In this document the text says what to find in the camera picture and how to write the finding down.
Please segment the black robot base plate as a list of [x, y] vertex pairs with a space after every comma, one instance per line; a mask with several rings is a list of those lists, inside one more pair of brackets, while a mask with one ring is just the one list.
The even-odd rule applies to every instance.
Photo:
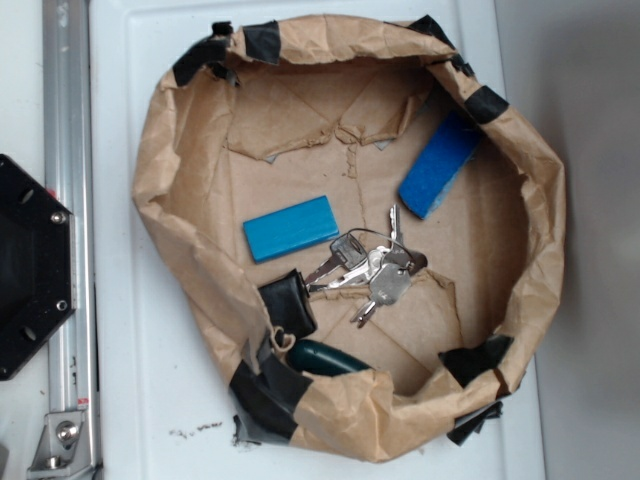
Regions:
[[1, 379], [12, 379], [73, 313], [73, 214], [1, 156]]

